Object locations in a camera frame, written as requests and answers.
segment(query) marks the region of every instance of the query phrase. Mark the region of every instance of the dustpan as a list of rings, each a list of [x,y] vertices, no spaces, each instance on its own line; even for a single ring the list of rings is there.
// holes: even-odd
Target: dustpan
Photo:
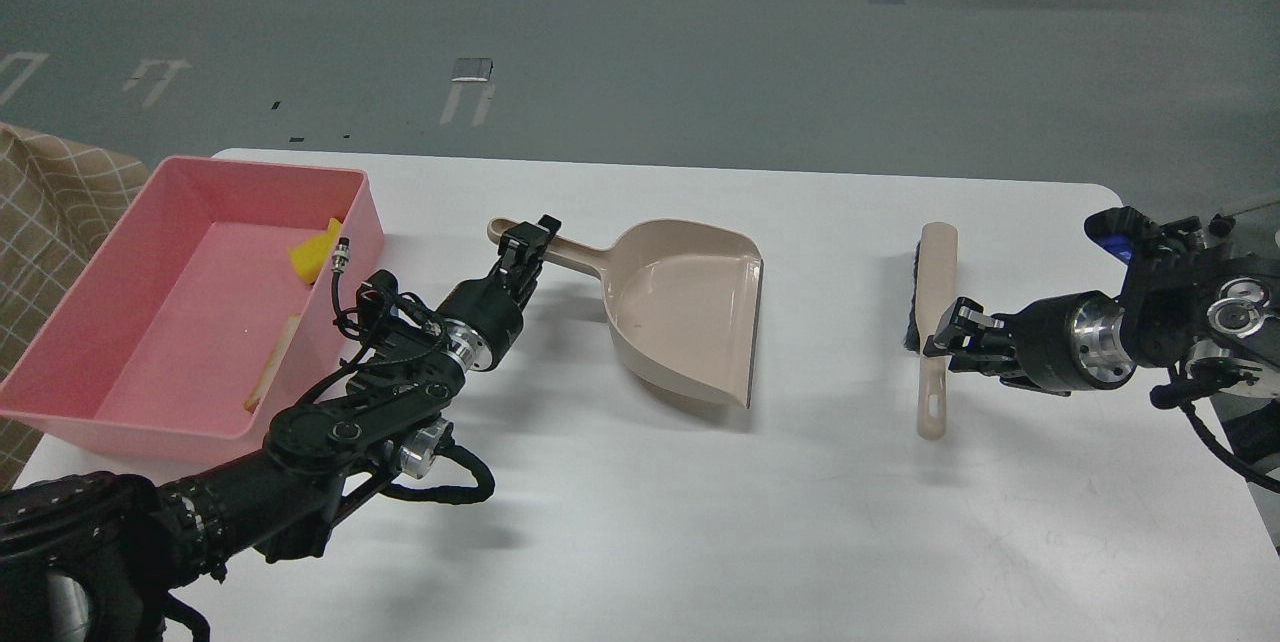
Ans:
[[[490,240],[512,226],[494,219]],[[764,260],[749,237],[654,219],[609,249],[557,237],[547,260],[600,279],[613,347],[627,370],[681,396],[750,405]]]

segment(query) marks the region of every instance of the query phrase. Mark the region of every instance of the hand brush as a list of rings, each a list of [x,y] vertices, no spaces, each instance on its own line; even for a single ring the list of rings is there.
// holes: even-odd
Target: hand brush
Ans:
[[[956,299],[956,228],[928,223],[915,246],[915,290],[902,347],[919,352],[924,340]],[[947,358],[920,356],[920,393],[915,431],[925,440],[938,440],[947,431]]]

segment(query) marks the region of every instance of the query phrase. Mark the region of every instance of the pink tray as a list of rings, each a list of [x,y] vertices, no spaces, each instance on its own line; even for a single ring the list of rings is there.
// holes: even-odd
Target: pink tray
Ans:
[[[259,449],[344,341],[328,265],[310,286],[287,253],[329,217],[351,238],[352,301],[383,249],[364,171],[164,160],[0,384],[0,414],[105,454],[220,463]]]

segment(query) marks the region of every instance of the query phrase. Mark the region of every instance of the gray floor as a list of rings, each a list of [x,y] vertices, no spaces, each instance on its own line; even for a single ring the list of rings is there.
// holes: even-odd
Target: gray floor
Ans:
[[[1097,182],[1157,219],[1280,187],[1280,0],[0,0],[0,59],[19,51],[50,58],[0,119],[151,164],[262,146]],[[479,127],[479,86],[442,124],[454,58],[494,59]],[[191,65],[150,106],[165,65],[124,90],[145,59]],[[1240,223],[1275,254],[1280,208]]]

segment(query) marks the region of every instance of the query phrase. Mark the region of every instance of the dustpan handle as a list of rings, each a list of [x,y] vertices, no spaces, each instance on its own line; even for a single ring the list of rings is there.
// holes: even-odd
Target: dustpan handle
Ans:
[[[516,226],[516,221],[507,217],[490,219],[489,240],[497,244],[503,231]],[[575,240],[566,240],[563,237],[554,238],[552,244],[547,247],[547,262],[558,263],[561,267],[575,270],[575,272],[590,274],[595,279],[602,278],[604,274],[604,249],[595,249],[595,247],[582,246]]]

